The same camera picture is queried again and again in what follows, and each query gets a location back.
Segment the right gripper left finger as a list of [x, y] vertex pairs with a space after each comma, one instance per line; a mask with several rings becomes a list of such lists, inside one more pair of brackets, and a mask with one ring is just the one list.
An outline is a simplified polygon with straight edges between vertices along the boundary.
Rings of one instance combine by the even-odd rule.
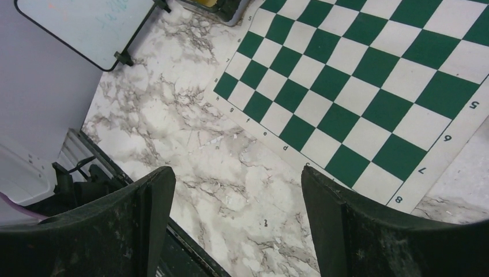
[[176, 184], [168, 166], [81, 207], [33, 225], [1, 228], [2, 276], [155, 276], [139, 195]]

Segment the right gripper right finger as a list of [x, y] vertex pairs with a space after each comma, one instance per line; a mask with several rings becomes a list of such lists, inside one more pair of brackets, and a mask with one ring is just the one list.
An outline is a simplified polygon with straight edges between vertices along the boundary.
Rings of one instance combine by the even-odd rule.
[[488, 222], [451, 224], [389, 208], [310, 166], [303, 199], [322, 276], [487, 276]]

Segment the green white chess board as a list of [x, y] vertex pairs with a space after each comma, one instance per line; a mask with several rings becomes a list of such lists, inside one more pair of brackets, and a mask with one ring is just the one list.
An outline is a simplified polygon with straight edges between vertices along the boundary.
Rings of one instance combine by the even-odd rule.
[[488, 2], [256, 1], [205, 96], [291, 166], [409, 213], [488, 117]]

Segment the gold tin with light pieces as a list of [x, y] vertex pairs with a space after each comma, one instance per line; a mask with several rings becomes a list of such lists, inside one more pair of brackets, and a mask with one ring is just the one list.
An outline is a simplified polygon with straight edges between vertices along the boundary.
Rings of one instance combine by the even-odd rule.
[[178, 1], [185, 9], [215, 20], [226, 26], [235, 26], [249, 6], [249, 0]]

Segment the small whiteboard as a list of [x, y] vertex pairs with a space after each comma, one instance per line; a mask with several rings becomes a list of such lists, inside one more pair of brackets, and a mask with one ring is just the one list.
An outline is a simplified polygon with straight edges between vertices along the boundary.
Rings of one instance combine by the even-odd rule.
[[128, 49], [155, 9], [167, 1], [24, 0], [17, 11], [104, 72], [133, 66]]

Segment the black mounting rail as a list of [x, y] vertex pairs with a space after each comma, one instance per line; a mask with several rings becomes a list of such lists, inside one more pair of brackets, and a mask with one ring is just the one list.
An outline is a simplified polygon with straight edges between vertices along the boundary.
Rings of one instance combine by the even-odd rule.
[[[82, 131], [69, 129], [60, 159], [74, 165], [67, 171], [82, 176], [84, 181], [70, 185], [73, 207], [97, 200], [131, 184], [132, 180]], [[195, 240], [170, 218], [174, 185], [158, 185], [151, 181], [139, 195], [138, 212], [149, 238], [144, 242], [154, 248], [158, 259], [156, 276], [228, 276]]]

